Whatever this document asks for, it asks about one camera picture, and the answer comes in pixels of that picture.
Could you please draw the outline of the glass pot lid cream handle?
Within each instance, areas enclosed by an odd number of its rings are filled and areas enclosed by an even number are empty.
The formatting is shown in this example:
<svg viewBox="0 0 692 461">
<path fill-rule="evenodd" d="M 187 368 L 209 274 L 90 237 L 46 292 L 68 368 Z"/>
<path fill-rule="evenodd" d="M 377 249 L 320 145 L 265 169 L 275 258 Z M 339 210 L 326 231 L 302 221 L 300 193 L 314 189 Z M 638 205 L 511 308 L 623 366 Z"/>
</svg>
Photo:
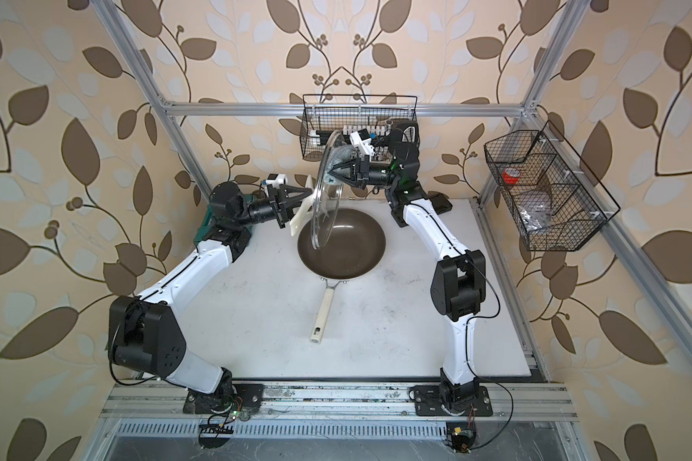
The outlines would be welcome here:
<svg viewBox="0 0 692 461">
<path fill-rule="evenodd" d="M 301 205 L 311 205 L 311 247 L 315 250 L 324 248 L 331 236 L 334 222 L 338 216 L 339 202 L 343 184 L 334 182 L 328 176 L 327 163 L 330 151 L 334 146 L 346 144 L 338 132 L 333 132 L 321 158 L 318 174 L 314 182 L 313 194 L 301 202 Z"/>
</svg>

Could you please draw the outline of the green waffle cloth checkered trim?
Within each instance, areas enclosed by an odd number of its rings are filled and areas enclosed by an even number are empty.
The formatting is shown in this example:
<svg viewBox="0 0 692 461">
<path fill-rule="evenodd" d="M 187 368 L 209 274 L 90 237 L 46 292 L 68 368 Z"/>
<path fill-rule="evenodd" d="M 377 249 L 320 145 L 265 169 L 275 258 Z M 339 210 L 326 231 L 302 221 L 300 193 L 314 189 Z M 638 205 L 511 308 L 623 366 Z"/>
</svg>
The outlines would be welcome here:
<svg viewBox="0 0 692 461">
<path fill-rule="evenodd" d="M 333 167 L 340 163 L 347 163 L 348 161 L 355 159 L 358 155 L 359 149 L 350 144 L 334 146 L 330 151 L 328 165 Z"/>
</svg>

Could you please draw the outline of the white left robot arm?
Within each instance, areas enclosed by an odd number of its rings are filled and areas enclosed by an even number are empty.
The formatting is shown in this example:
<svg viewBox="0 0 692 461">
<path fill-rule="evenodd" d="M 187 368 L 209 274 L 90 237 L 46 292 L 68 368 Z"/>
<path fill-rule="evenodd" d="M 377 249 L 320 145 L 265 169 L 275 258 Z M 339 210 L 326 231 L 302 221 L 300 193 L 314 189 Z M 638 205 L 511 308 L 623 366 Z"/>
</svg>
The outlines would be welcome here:
<svg viewBox="0 0 692 461">
<path fill-rule="evenodd" d="M 110 367 L 150 374 L 217 399 L 232 395 L 231 372 L 188 349 L 179 321 L 208 283 L 242 256 L 253 226 L 273 221 L 284 228 L 308 210 L 311 195 L 311 186 L 291 186 L 283 175 L 265 180 L 255 196 L 236 182 L 216 186 L 193 251 L 152 287 L 111 304 Z"/>
</svg>

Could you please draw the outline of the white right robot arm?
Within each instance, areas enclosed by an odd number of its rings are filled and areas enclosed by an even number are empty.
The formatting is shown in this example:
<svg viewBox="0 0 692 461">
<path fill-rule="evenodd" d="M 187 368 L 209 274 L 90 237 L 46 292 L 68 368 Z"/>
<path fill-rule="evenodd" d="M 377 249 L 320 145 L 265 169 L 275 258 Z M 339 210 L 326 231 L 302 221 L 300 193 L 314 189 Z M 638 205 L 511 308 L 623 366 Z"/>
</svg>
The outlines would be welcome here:
<svg viewBox="0 0 692 461">
<path fill-rule="evenodd" d="M 375 163 L 371 141 L 338 140 L 325 149 L 317 180 L 314 216 L 322 225 L 326 216 L 325 189 L 329 186 L 382 188 L 397 224 L 412 229 L 436 261 L 430 288 L 432 304 L 447 321 L 447 355 L 440 370 L 439 395 L 455 412 L 480 394 L 473 367 L 473 340 L 486 300 L 486 257 L 462 244 L 439 217 L 438 206 L 419 180 L 419 150 L 411 142 L 390 146 L 392 161 Z"/>
</svg>

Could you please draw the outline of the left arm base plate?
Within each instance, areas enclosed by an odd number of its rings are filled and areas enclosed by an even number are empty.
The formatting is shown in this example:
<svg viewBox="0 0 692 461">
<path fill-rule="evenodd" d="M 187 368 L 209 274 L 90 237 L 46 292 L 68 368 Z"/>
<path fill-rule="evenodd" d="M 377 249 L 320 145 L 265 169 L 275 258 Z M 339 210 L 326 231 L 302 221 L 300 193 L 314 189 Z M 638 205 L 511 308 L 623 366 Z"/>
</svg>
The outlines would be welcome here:
<svg viewBox="0 0 692 461">
<path fill-rule="evenodd" d="M 185 414 L 222 415 L 229 413 L 250 416 L 259 412 L 263 403 L 263 384 L 222 382 L 211 394 L 190 390 L 186 397 Z"/>
</svg>

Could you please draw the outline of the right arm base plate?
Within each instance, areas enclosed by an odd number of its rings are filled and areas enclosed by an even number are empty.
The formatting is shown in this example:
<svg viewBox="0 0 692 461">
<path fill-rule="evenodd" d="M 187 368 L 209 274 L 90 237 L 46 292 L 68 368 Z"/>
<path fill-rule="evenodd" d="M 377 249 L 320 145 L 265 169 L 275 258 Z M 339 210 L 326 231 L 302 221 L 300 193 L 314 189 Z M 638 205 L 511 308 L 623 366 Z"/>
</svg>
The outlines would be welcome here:
<svg viewBox="0 0 692 461">
<path fill-rule="evenodd" d="M 409 397 L 420 417 L 454 416 L 468 418 L 470 412 L 476 417 L 490 417 L 493 408 L 484 386 L 477 382 L 453 385 L 417 385 L 409 390 Z"/>
</svg>

